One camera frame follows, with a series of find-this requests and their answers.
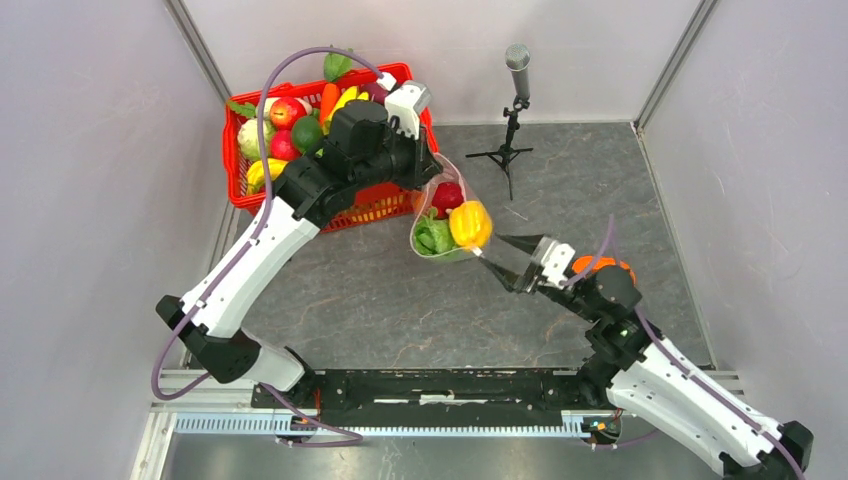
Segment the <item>yellow toy bell pepper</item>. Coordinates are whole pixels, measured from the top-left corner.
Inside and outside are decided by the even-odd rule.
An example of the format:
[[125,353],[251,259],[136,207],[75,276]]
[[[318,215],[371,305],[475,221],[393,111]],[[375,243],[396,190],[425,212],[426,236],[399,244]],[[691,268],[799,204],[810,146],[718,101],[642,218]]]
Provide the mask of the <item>yellow toy bell pepper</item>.
[[479,200],[465,201],[448,217],[450,233],[455,243],[465,249],[482,249],[493,233],[493,222]]

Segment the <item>clear zip top bag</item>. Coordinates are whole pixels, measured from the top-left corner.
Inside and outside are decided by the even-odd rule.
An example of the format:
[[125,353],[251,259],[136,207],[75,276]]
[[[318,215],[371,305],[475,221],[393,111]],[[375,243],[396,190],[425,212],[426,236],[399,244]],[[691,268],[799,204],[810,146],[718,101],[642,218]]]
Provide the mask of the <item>clear zip top bag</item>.
[[442,171],[412,194],[410,247],[434,262],[470,259],[489,243],[494,222],[459,169],[441,154],[435,160]]

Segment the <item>toy napa cabbage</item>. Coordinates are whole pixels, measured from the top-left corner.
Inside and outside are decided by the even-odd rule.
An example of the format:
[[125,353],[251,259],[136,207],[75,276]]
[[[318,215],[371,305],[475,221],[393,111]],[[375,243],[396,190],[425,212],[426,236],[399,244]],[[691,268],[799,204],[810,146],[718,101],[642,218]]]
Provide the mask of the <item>toy napa cabbage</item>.
[[425,260],[450,263],[470,260],[472,254],[459,247],[447,219],[437,217],[438,210],[428,207],[418,217],[410,233],[411,247]]

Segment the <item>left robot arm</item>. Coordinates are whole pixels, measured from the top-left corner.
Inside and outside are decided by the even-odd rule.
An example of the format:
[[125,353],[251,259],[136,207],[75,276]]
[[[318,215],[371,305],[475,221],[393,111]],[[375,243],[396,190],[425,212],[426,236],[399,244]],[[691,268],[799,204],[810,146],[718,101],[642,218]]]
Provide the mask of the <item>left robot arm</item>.
[[421,103],[354,100],[338,110],[328,136],[290,162],[246,232],[192,290],[165,295],[158,316],[219,383],[267,384],[290,407],[306,405],[314,381],[288,350],[242,329],[247,311],[294,254],[314,239],[358,192],[391,182],[419,189],[441,167],[421,123]]

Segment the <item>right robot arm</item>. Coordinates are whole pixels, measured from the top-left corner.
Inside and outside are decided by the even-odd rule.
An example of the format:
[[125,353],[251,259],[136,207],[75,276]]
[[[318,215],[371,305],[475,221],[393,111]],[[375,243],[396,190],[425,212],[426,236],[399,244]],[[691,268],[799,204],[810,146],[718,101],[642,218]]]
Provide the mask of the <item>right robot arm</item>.
[[802,479],[814,436],[798,421],[781,423],[746,404],[689,360],[639,304],[629,266],[606,251],[578,257],[547,235],[503,236],[529,254],[522,273],[472,253],[504,288],[545,296],[590,323],[593,350],[576,374],[580,400],[632,413],[685,446],[724,479]]

